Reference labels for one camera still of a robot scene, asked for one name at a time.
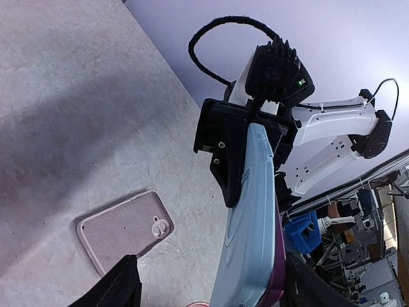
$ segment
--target black wire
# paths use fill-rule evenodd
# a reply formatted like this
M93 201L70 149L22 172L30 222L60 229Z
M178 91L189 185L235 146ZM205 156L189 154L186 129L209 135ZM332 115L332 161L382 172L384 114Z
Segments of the black wire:
M221 76L215 74L214 72L210 71L207 69L202 63L200 63L199 59L197 58L195 52L194 52L194 47L199 41L199 39L209 32L211 29L216 28L217 26L221 24L227 24L227 23L235 23L235 24L248 24L250 26L255 27L256 29L261 30L264 32L269 38L272 40L279 39L279 35L272 31L269 27L267 27L265 24L261 23L260 21L256 21L250 17L246 16L226 16L226 17L221 17L217 18L213 21L211 21L209 24L205 25L203 28L201 28L190 40L189 42L189 56L192 59L192 61L196 64L199 69L204 72L205 74L209 75L210 77L214 78L215 80L218 80L218 82L225 84L225 85L230 85L231 82L227 81L226 79L222 78Z
M306 106L305 104L299 104L295 107L302 107L303 109L311 109L311 110L334 110L334 109L348 109L350 107L362 107L364 104L345 104L343 106L327 106L327 107L316 107L316 106Z
M351 198L336 198L334 199L335 201L351 201L351 200L357 200L358 198L356 197L351 197Z
M397 81L396 81L395 79L389 78L389 79L383 80L383 81L378 85L378 88L376 89L376 91L374 92L373 96L371 97L371 99L369 99L368 102L371 102L371 101L374 99L375 95L378 93L378 91L379 91L379 89L382 87L382 85L383 85L384 83L388 82L388 81L392 81L392 82L395 83L395 85L396 85L395 108L394 108L394 112L393 112L393 114L392 114L392 117L390 118L390 119L393 121L394 118L395 118L395 115L396 115L397 105L399 104L399 84L397 83Z
M372 95L372 97L368 100L368 102L367 103L370 103L374 98L375 98L375 95L379 92L379 89L382 87L382 85L384 84L384 83L386 83L386 82L388 82L388 81L393 81L395 84L396 84L396 89L397 89L397 92L396 92L396 102L395 102L395 109L394 109L394 112L393 112L393 115L392 115L392 118L391 118L391 120L393 121L394 120L394 118L395 118L395 115L396 115L396 109L397 109L397 105L398 105L398 103L399 103L399 84L397 83L397 81L395 80L395 79L393 79L393 78L389 78L389 79L385 79L385 80L383 80L379 85L378 85L378 87L377 87L377 89L375 90L375 92L374 92L374 94ZM305 105L305 104L299 104L299 105L297 105L296 107L301 107L301 108L303 108L303 109L311 109L311 110L334 110L334 109L348 109L348 108L350 108L350 107L362 107L362 106L364 106L364 104L345 104L345 105L343 105L343 106L327 106L327 107L317 107L317 106L308 106L308 105Z

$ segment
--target blue plastic crate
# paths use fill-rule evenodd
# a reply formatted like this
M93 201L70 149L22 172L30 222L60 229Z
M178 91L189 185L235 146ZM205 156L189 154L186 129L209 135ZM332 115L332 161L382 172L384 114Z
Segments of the blue plastic crate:
M311 253L322 243L315 211L291 219L284 229L293 247L303 254Z

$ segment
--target white wall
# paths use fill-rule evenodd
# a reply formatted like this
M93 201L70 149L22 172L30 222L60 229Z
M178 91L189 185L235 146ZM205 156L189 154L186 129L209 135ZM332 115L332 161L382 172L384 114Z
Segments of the white wall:
M365 275L363 275L363 277L361 278L361 282L366 286L367 291L386 284L394 279L394 275L392 274L388 261L391 261L394 264L397 274L396 253L388 258L384 258L378 262L371 264L368 267Z
M399 81L401 101L388 149L375 159L346 166L309 196L353 179L409 147L409 1L128 0L127 6L199 105L206 97L221 98L224 87L195 67L187 45L200 27L224 15L248 15L288 39L316 85L310 101L352 98L361 88L373 92L388 77ZM249 26L225 25L203 37L196 49L206 66L234 80L257 44L266 41ZM386 85L377 97L378 107L392 114L394 95L394 85ZM294 150L288 165L306 160L324 144Z

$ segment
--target speckled surface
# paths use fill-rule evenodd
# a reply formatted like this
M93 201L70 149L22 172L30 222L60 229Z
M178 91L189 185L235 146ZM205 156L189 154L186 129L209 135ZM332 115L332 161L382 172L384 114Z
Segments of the speckled surface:
M226 209L199 109L119 0L0 9L1 306L66 306L99 276L75 218L156 190L174 233L139 261L143 306L208 301Z

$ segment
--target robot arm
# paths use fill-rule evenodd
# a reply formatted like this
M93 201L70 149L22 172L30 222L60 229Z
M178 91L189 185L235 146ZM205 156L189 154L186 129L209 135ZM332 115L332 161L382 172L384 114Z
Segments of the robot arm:
M256 54L252 55L235 82L228 103L245 107L252 99L245 87ZM305 84L313 89L308 75L299 77L297 82L301 88ZM298 105L291 109L292 119L297 123L293 146L301 146L316 139L335 138L313 158L287 170L285 184L291 189L293 200L299 199L299 196L344 165L362 157L371 159L385 149L392 122L385 111L375 110L371 98L369 91L361 90L360 95L353 99L306 104L302 107ZM261 111L277 115L279 104L264 103Z
M240 197L250 123L266 128L276 171L285 165L294 146L335 137L312 159L276 178L276 189L282 187L277 189L281 207L299 200L345 164L373 158L385 149L392 122L384 111L375 110L369 91L361 90L358 97L344 101L300 104L313 91L313 81L295 50L279 40L256 49L223 101L205 100L194 151L213 154L210 169L227 207Z
M318 219L318 226L320 227L321 235L326 234L329 226L331 225L348 224L348 223L355 224L355 218L353 216L335 217L335 218L330 218L327 216L322 219Z

